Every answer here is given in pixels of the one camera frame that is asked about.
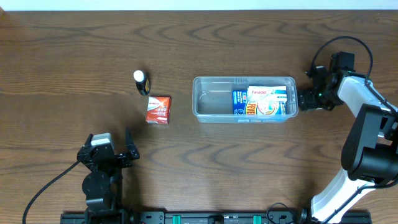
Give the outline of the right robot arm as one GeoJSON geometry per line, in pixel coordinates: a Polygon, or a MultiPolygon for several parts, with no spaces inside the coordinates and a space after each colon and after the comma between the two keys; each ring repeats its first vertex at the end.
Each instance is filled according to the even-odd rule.
{"type": "Polygon", "coordinates": [[[296,222],[339,223],[366,194],[397,184],[397,108],[355,71],[354,54],[335,53],[329,68],[312,67],[307,76],[313,86],[297,92],[302,111],[346,104],[355,121],[342,148],[340,171],[296,222]]]}

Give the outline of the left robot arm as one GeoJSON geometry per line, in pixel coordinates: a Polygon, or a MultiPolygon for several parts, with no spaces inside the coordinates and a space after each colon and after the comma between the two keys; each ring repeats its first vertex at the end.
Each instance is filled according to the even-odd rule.
{"type": "Polygon", "coordinates": [[[127,151],[117,154],[110,133],[90,134],[78,151],[78,161],[91,171],[82,183],[91,212],[107,212],[123,207],[122,170],[131,167],[132,161],[140,158],[129,129],[125,132],[125,140],[127,151]]]}

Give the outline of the blue Kool Fever box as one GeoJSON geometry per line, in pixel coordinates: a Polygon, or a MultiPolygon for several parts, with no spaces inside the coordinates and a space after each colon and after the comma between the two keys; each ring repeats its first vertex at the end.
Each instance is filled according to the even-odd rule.
{"type": "Polygon", "coordinates": [[[287,101],[249,101],[247,90],[234,90],[233,114],[236,115],[285,115],[287,101]]]}

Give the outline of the white Panadol packet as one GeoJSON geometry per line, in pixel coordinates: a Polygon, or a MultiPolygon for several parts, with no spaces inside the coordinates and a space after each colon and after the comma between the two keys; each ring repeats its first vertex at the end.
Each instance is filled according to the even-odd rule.
{"type": "Polygon", "coordinates": [[[249,86],[249,101],[287,101],[286,86],[249,86]]]}

